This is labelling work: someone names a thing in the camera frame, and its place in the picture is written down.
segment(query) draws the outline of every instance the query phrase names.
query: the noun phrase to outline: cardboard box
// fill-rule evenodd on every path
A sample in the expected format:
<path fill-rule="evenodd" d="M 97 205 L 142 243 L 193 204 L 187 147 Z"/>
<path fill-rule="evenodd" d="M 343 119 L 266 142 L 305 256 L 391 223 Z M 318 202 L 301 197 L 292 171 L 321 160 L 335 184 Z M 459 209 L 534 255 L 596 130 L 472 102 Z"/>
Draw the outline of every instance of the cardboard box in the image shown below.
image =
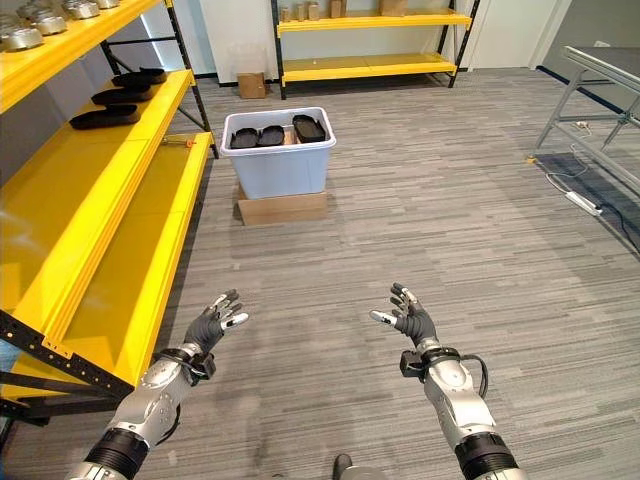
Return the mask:
<path fill-rule="evenodd" d="M 309 20 L 320 20 L 320 6 L 318 2 L 309 3 Z"/>
<path fill-rule="evenodd" d="M 245 225 L 268 225 L 327 218 L 327 192 L 249 200 L 242 187 L 238 188 L 238 207 Z"/>
<path fill-rule="evenodd" d="M 282 7 L 280 9 L 280 21 L 283 23 L 291 21 L 291 10 L 289 10 L 289 7 Z"/>
<path fill-rule="evenodd" d="M 239 73 L 238 90 L 240 98 L 265 98 L 264 73 Z"/>
<path fill-rule="evenodd" d="M 329 5 L 330 17 L 331 18 L 340 18 L 342 14 L 342 1 L 341 0 L 331 0 Z"/>
<path fill-rule="evenodd" d="M 407 14 L 408 0 L 380 0 L 380 15 L 385 17 L 404 17 Z"/>
<path fill-rule="evenodd" d="M 298 12 L 297 17 L 299 22 L 302 22 L 307 19 L 307 12 L 306 12 L 307 9 L 305 8 L 304 3 L 299 3 L 298 5 L 296 5 L 296 10 Z"/>

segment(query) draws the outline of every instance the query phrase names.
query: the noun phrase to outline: cardboard base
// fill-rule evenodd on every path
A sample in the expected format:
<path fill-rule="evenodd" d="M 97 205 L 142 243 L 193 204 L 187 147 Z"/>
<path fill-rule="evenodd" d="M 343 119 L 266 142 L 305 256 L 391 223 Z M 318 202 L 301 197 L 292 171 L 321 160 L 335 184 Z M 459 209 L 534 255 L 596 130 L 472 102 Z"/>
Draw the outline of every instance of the cardboard base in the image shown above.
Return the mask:
<path fill-rule="evenodd" d="M 302 222 L 327 218 L 327 192 L 249 200 L 238 186 L 238 207 L 245 225 Z"/>

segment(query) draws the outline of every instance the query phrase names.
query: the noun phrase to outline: white plastic bin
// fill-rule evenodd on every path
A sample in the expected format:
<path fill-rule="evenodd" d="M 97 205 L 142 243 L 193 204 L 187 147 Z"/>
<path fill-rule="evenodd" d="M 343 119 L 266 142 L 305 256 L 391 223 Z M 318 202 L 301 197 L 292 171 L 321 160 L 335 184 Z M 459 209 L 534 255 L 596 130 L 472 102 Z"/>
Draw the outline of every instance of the white plastic bin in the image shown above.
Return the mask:
<path fill-rule="evenodd" d="M 231 136 L 241 128 L 260 130 L 270 125 L 293 124 L 295 115 L 318 120 L 327 133 L 324 142 L 231 149 Z M 222 154 L 231 157 L 247 198 L 281 197 L 324 190 L 329 166 L 329 150 L 336 144 L 327 112 L 320 107 L 292 108 L 271 112 L 236 113 L 224 122 Z"/>

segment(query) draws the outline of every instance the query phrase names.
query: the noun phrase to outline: robotic hand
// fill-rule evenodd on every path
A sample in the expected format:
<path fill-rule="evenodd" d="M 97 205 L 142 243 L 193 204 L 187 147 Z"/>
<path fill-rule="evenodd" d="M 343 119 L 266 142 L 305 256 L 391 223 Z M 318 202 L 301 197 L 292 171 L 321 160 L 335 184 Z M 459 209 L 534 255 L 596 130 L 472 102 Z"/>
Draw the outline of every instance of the robotic hand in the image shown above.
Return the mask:
<path fill-rule="evenodd" d="M 443 347 L 436 336 L 431 317 L 416 296 L 394 283 L 391 303 L 399 310 L 392 315 L 372 311 L 372 319 L 391 325 L 411 338 L 416 351 L 405 351 L 400 370 L 405 377 L 418 377 L 424 391 L 436 409 L 438 422 L 453 449 L 467 480 L 526 480 L 513 455 L 496 432 L 496 424 L 484 402 L 487 370 L 475 355 L 460 355 L 455 349 Z M 461 360 L 475 359 L 482 365 L 480 394 L 473 389 L 473 380 Z"/>
<path fill-rule="evenodd" d="M 131 480 L 149 451 L 178 427 L 180 402 L 215 372 L 211 349 L 225 332 L 249 319 L 238 293 L 220 295 L 196 318 L 179 348 L 155 355 L 140 385 L 122 400 L 102 439 L 67 480 Z"/>

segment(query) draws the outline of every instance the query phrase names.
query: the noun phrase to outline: black shelf bracket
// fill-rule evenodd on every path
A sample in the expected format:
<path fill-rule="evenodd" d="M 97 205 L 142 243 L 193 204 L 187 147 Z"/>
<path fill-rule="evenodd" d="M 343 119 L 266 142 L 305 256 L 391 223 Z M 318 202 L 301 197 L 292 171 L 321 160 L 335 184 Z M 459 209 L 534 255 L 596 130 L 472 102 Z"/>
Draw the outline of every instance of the black shelf bracket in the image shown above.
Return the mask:
<path fill-rule="evenodd" d="M 111 50 L 111 47 L 114 45 L 132 45 L 136 43 L 153 43 L 153 42 L 168 42 L 175 41 L 178 44 L 178 50 L 180 51 L 180 56 L 182 57 L 182 62 L 184 63 L 184 68 L 187 70 L 191 70 L 191 60 L 189 59 L 189 54 L 187 53 L 187 47 L 184 43 L 184 38 L 182 37 L 182 31 L 180 30 L 180 24 L 178 23 L 178 17 L 176 16 L 176 12 L 173 6 L 172 1 L 165 1 L 167 7 L 167 14 L 169 15 L 169 20 L 171 22 L 171 28 L 173 29 L 173 35 L 165 36 L 165 37 L 155 37 L 155 38 L 141 38 L 141 39 L 132 39 L 132 40 L 120 40 L 120 41 L 108 41 L 104 40 L 100 43 L 100 47 L 102 47 L 102 53 L 107 59 L 109 66 L 111 67 L 111 71 L 114 75 L 121 75 L 122 71 L 120 67 L 123 67 L 125 70 L 129 72 L 133 72 L 134 70 L 126 65 L 122 60 L 120 60 Z M 191 122 L 196 124 L 200 129 L 205 132 L 211 132 L 213 135 L 213 131 L 211 130 L 211 125 L 209 123 L 209 117 L 207 116 L 207 112 L 204 107 L 204 102 L 202 101 L 202 95 L 200 94 L 200 89 L 196 82 L 191 85 L 191 92 L 193 93 L 193 97 L 196 101 L 196 106 L 198 108 L 198 113 L 200 114 L 201 120 L 197 120 L 193 115 L 188 113 L 182 107 L 178 107 L 178 111 L 182 113 L 185 117 L 187 117 Z M 218 147 L 215 143 L 215 138 L 213 143 L 211 144 L 211 149 L 213 151 L 213 157 L 218 159 L 220 155 L 218 153 Z"/>

